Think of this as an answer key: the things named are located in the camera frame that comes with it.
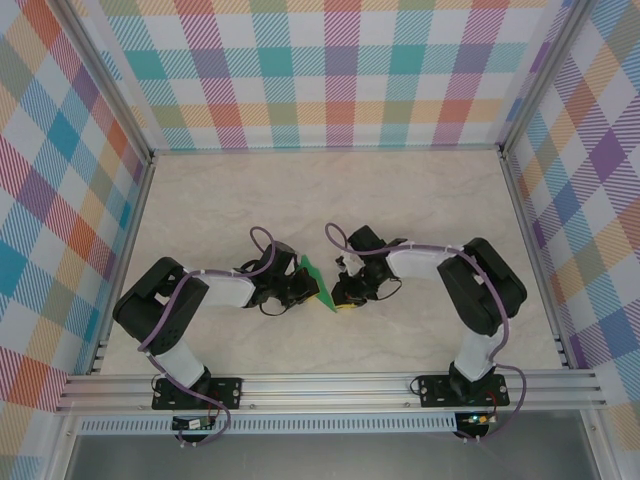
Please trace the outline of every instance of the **white marble surface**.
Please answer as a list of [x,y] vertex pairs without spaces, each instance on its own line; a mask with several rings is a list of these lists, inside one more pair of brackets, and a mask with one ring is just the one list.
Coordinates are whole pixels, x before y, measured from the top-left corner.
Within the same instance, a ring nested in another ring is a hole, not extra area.
[[[502,363],[559,368],[554,342],[495,152],[318,152],[162,157],[127,275],[129,288],[159,257],[196,268],[257,258],[248,231],[268,228],[309,255],[329,289],[334,221],[368,223],[387,241],[487,238],[525,283]],[[200,308],[185,337],[217,373],[445,370],[465,327],[440,282],[407,280],[394,297],[332,313],[317,300],[277,318],[258,309]],[[114,324],[103,374],[153,372]]]

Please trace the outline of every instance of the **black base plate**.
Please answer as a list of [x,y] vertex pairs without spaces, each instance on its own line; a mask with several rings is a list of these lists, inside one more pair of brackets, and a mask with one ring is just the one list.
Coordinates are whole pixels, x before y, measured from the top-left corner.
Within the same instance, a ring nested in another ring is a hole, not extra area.
[[[242,396],[242,379],[212,377],[207,396],[218,400],[229,410],[237,410],[240,408]],[[155,384],[151,408],[153,410],[206,410],[209,404],[179,390],[166,378],[161,378]]]
[[493,399],[486,392],[493,393],[498,407],[509,405],[509,392],[506,390],[504,376],[492,375],[487,388],[477,397],[462,402],[456,393],[449,387],[449,375],[421,375],[417,378],[420,393],[420,406],[422,407],[493,407]]

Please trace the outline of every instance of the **green object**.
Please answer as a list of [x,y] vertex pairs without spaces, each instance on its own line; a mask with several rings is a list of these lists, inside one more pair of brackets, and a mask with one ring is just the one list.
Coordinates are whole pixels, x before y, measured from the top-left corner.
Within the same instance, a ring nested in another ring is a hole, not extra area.
[[316,295],[316,298],[320,300],[322,303],[324,303],[327,307],[329,307],[329,309],[332,310],[334,313],[337,312],[338,309],[333,303],[333,299],[331,298],[331,293],[329,292],[329,290],[327,290],[327,286],[324,284],[324,280],[322,279],[322,274],[320,273],[320,270],[318,270],[316,267],[314,267],[311,264],[309,257],[307,257],[306,255],[303,255],[302,259],[300,260],[300,266],[298,267],[298,269],[300,268],[306,268],[307,271],[309,272],[309,275],[311,275],[311,277],[316,282],[318,282],[318,289],[320,290],[320,293]]

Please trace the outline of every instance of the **purple cable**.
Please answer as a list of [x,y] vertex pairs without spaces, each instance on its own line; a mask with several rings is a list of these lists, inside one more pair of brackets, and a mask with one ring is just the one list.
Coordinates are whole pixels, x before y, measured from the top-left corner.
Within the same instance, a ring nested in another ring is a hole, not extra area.
[[239,272],[233,272],[233,271],[229,272],[229,271],[225,271],[225,270],[209,269],[209,270],[193,270],[192,272],[187,273],[184,277],[182,277],[180,279],[180,281],[178,282],[178,285],[176,285],[175,290],[171,294],[171,298],[169,298],[169,301],[167,302],[167,305],[165,306],[164,311],[162,312],[162,316],[160,317],[160,320],[158,321],[158,324],[151,331],[149,336],[147,338],[145,338],[144,341],[138,347],[138,351],[139,352],[146,351],[147,347],[149,346],[149,344],[153,341],[154,338],[156,338],[156,336],[158,335],[160,330],[162,330],[162,327],[166,323],[167,318],[169,318],[169,314],[171,313],[171,310],[173,309],[173,305],[176,303],[176,299],[178,298],[178,295],[180,294],[180,290],[182,290],[182,287],[184,287],[184,284],[187,283],[187,281],[190,278],[197,277],[197,276],[200,276],[200,275],[249,278],[249,277],[255,277],[256,275],[260,275],[262,272],[264,272],[267,268],[269,268],[271,266],[271,263],[273,262],[273,259],[276,256],[276,249],[275,249],[275,245],[274,245],[275,244],[275,240],[273,239],[273,236],[266,229],[264,229],[262,227],[257,227],[257,226],[256,227],[251,227],[251,230],[249,230],[249,235],[251,236],[251,239],[253,240],[253,243],[255,243],[258,248],[260,248],[260,246],[258,245],[258,242],[256,241],[255,236],[253,235],[253,232],[256,231],[256,230],[259,230],[262,233],[264,233],[269,238],[269,242],[271,242],[271,255],[269,256],[269,261],[262,268],[259,268],[258,270],[254,271],[254,272],[239,273]]
[[[220,410],[223,410],[224,413],[227,414],[227,423],[224,425],[224,427],[222,427],[222,430],[220,430],[217,433],[214,433],[213,435],[209,435],[207,438],[205,438],[204,440],[201,440],[199,443],[194,444],[193,446],[195,447],[196,445],[198,446],[206,445],[207,443],[211,443],[217,438],[220,438],[220,436],[231,426],[231,412],[229,411],[229,409],[225,407],[224,404],[218,402],[217,400],[214,400],[211,397],[207,397],[206,395],[202,395],[201,393],[194,392],[190,388],[185,387],[180,382],[178,382],[175,378],[169,375],[167,371],[162,367],[162,365],[160,365],[156,361],[156,359],[153,358],[153,356],[149,355],[148,358],[151,364],[154,367],[156,367],[160,371],[160,373],[164,374],[165,378],[169,380],[171,383],[173,383],[176,386],[176,388],[182,390],[184,393],[187,393],[193,397],[199,398],[200,400],[204,400],[205,402],[212,404],[214,407],[218,407]],[[185,442],[185,440],[182,438],[182,430],[178,432],[178,439],[181,442]]]
[[[229,272],[229,271],[225,271],[225,270],[215,270],[215,269],[194,270],[192,272],[187,273],[184,277],[182,277],[180,279],[180,281],[178,282],[178,285],[176,285],[175,290],[171,294],[171,298],[169,298],[169,301],[167,302],[167,305],[165,306],[164,311],[162,312],[162,316],[160,317],[160,320],[158,321],[158,324],[151,331],[149,336],[147,336],[147,338],[145,338],[144,341],[138,347],[138,351],[139,352],[147,353],[147,347],[153,341],[153,339],[156,338],[156,336],[158,335],[160,330],[162,330],[162,327],[166,323],[167,318],[169,318],[169,313],[171,313],[171,310],[173,309],[173,306],[176,303],[176,298],[178,298],[178,295],[180,294],[180,290],[182,290],[182,287],[184,287],[184,284],[187,283],[187,281],[190,278],[197,277],[197,276],[200,276],[200,275],[249,278],[249,277],[255,277],[256,275],[260,275],[262,272],[264,272],[267,268],[269,268],[271,266],[271,264],[273,263],[273,259],[275,258],[275,255],[276,255],[275,240],[273,239],[273,236],[265,228],[258,227],[258,226],[251,227],[251,229],[249,230],[249,235],[251,236],[251,240],[253,241],[253,243],[256,245],[256,247],[258,247],[258,249],[261,252],[264,252],[264,249],[260,247],[260,245],[258,244],[258,242],[257,242],[257,240],[255,238],[255,235],[254,235],[253,232],[255,232],[256,230],[259,230],[259,231],[263,232],[269,238],[269,242],[270,242],[270,245],[271,245],[271,255],[269,256],[269,261],[262,268],[259,268],[258,270],[255,270],[253,272],[247,272],[247,273],[239,273],[239,272],[234,272],[234,271]],[[148,358],[149,358],[149,361],[161,373],[163,373],[165,375],[167,380],[169,380],[171,383],[173,383],[178,389],[182,390],[183,392],[185,392],[185,393],[187,393],[189,395],[192,395],[192,396],[194,396],[196,398],[199,398],[200,400],[204,400],[205,402],[208,402],[208,403],[220,408],[221,410],[224,410],[224,412],[227,414],[227,423],[222,428],[222,430],[220,430],[219,432],[217,432],[217,433],[215,433],[213,435],[209,435],[207,438],[202,440],[197,445],[206,445],[207,443],[213,442],[215,439],[219,438],[220,435],[222,435],[225,432],[225,430],[227,430],[227,428],[229,428],[229,426],[231,425],[231,412],[229,412],[229,409],[227,407],[225,407],[222,403],[214,400],[213,398],[207,397],[206,395],[202,395],[202,394],[200,394],[198,392],[194,392],[193,390],[189,389],[188,387],[185,387],[180,382],[178,382],[175,378],[173,378],[171,375],[169,375],[167,373],[167,371],[164,368],[162,368],[162,365],[160,365],[153,358],[153,356],[148,355]],[[184,441],[183,438],[182,438],[182,431],[180,431],[178,433],[178,438],[180,439],[180,441]]]
[[[342,237],[342,241],[343,241],[342,245],[331,236],[331,231],[330,231],[331,228],[334,228],[335,230],[337,230],[337,232]],[[502,303],[502,299],[500,298],[500,295],[498,294],[498,291],[496,290],[496,287],[493,285],[493,282],[491,281],[489,276],[485,273],[485,271],[482,270],[482,268],[480,268],[480,265],[478,265],[478,263],[473,259],[473,257],[467,255],[462,250],[458,250],[457,248],[442,247],[442,246],[439,246],[439,245],[397,245],[395,247],[384,247],[384,248],[378,248],[376,250],[367,250],[366,252],[359,252],[357,250],[353,250],[353,249],[348,247],[347,234],[344,233],[344,230],[342,230],[342,228],[340,228],[335,223],[333,223],[333,222],[327,223],[324,226],[324,233],[327,236],[327,238],[329,239],[329,241],[333,245],[338,247],[340,250],[342,250],[343,252],[351,253],[353,255],[358,255],[358,256],[378,255],[380,253],[395,252],[395,251],[398,251],[398,250],[429,250],[429,251],[433,251],[433,252],[451,252],[451,253],[454,253],[454,254],[458,255],[459,257],[463,258],[469,265],[471,265],[471,267],[476,271],[476,273],[480,276],[480,278],[482,278],[482,281],[487,286],[487,289],[489,290],[489,293],[491,293],[491,296],[493,297],[493,301],[496,302],[496,305],[498,307],[498,311],[500,312],[500,318],[502,320],[502,327],[503,327],[504,333],[502,335],[502,340],[500,341],[500,343],[489,354],[489,361],[492,362],[492,363],[495,363],[493,361],[494,357],[497,355],[497,353],[500,350],[502,350],[504,348],[504,346],[509,341],[509,333],[510,333],[509,332],[509,317],[507,316],[507,311],[504,308],[504,304]],[[520,370],[518,367],[514,367],[512,365],[502,365],[502,364],[499,364],[499,363],[496,363],[495,365],[496,365],[496,367],[502,368],[502,369],[505,369],[505,370],[513,370],[513,371],[517,372],[520,375],[520,378],[522,379],[522,394],[520,395],[520,399],[518,400],[518,403],[516,404],[516,408],[514,408],[513,413],[509,416],[507,421],[504,422],[502,424],[502,426],[500,428],[498,428],[497,430],[491,432],[488,435],[485,435],[485,438],[488,438],[490,436],[495,435],[499,431],[503,430],[504,427],[507,426],[511,422],[511,420],[522,409],[522,405],[524,404],[524,398],[525,398],[525,396],[527,394],[527,379],[526,379],[526,377],[524,375],[524,372],[522,370]]]

